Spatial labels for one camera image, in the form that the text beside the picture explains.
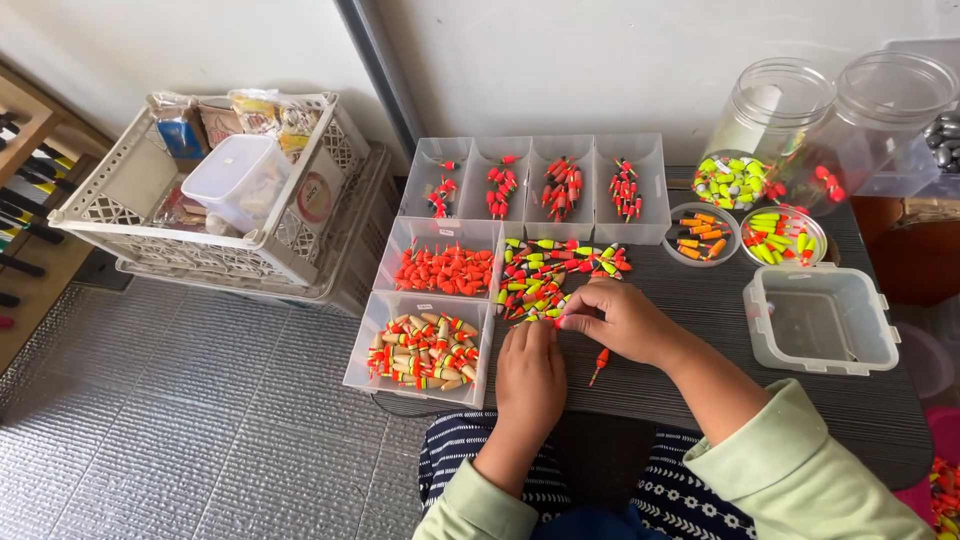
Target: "white wall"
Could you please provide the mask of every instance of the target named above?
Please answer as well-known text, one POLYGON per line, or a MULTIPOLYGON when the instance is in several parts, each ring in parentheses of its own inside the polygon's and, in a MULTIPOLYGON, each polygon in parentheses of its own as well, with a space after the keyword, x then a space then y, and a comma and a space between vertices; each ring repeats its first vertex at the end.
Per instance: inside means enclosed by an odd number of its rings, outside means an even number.
POLYGON ((155 89, 336 91, 409 167, 332 0, 0 0, 0 58, 114 136, 155 89))
POLYGON ((829 76, 892 39, 960 37, 956 0, 378 0, 432 136, 663 133, 692 164, 736 77, 829 76))

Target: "gray floor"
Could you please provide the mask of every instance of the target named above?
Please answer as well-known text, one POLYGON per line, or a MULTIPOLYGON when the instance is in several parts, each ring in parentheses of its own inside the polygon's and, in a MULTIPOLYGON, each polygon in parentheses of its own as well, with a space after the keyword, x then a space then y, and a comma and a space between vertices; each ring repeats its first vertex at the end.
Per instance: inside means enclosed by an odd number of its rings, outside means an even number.
POLYGON ((0 538, 409 538, 429 420, 341 386, 356 328, 69 289, 0 380, 0 538))

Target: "light green sweater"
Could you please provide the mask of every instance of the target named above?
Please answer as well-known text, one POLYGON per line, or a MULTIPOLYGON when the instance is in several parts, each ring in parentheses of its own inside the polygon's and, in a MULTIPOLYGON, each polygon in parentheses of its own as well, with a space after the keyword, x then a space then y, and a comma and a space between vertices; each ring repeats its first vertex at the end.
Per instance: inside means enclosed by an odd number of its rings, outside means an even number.
MULTIPOLYGON (((933 530, 891 495, 827 434, 796 380, 771 384, 773 399, 723 444, 706 439, 684 464, 722 499, 755 520, 757 537, 934 538, 933 530)), ((500 491, 464 460, 427 512, 415 540, 529 538, 537 512, 500 491)))

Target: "striped table surface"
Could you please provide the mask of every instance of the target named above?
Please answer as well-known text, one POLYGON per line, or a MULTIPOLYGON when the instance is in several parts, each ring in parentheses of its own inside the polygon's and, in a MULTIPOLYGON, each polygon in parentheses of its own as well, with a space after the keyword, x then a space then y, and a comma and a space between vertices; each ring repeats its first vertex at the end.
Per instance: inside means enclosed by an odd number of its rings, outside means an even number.
MULTIPOLYGON (((669 198, 671 208, 696 200, 689 190, 669 190, 669 198)), ((833 240, 831 248, 839 254, 838 265, 861 270, 873 278, 873 266, 851 206, 843 205, 817 221, 833 240)), ((787 377, 799 380, 826 420, 830 433, 888 487, 902 489, 924 477, 933 448, 920 402, 903 364, 890 371, 873 372, 869 377, 763 367, 754 359, 743 306, 743 289, 757 266, 742 251, 707 269, 678 263, 660 245, 630 246, 627 255, 634 269, 624 275, 626 282, 643 290, 677 324, 702 337, 757 383, 766 385, 787 377)), ((586 281, 586 276, 571 275, 564 290, 573 291, 586 281)), ((512 324, 502 319, 495 324, 485 408, 496 408, 495 357, 512 324)), ((611 354, 596 384, 588 387, 595 359, 603 347, 574 332, 561 332, 560 345, 569 387, 567 410, 697 428, 680 392, 659 369, 611 354)), ((458 408, 447 402, 404 398, 390 392, 374 394, 373 400, 387 412, 407 417, 458 408)))

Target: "person's left hand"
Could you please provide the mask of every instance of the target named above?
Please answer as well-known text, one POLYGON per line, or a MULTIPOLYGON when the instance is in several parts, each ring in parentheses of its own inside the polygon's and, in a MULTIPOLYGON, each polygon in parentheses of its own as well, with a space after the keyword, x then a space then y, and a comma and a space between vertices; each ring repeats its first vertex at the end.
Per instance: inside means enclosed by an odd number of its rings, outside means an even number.
POLYGON ((566 370, 553 322, 514 327, 496 363, 497 427, 538 449, 560 420, 565 402, 566 370))

